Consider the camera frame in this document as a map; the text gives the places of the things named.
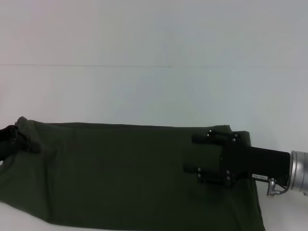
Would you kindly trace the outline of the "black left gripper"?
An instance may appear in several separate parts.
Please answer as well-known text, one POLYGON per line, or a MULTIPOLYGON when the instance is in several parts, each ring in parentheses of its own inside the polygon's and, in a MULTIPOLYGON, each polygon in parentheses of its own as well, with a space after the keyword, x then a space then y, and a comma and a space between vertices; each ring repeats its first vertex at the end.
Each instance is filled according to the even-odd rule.
POLYGON ((9 156, 23 150, 30 153, 39 153, 40 145, 28 136, 17 131, 16 126, 10 125, 0 130, 0 160, 4 161, 9 156))

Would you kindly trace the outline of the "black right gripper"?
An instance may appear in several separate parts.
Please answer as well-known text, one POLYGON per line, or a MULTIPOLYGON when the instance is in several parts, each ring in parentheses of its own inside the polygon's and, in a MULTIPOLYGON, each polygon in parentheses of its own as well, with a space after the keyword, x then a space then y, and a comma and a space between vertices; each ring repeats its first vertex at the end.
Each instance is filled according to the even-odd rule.
POLYGON ((253 178, 267 182, 274 179, 279 186, 288 187, 291 155, 244 144, 239 133, 210 129, 207 134, 193 134, 192 143, 222 147, 218 170, 195 163, 184 163, 183 171, 197 177, 199 183, 232 185, 239 179, 253 178))

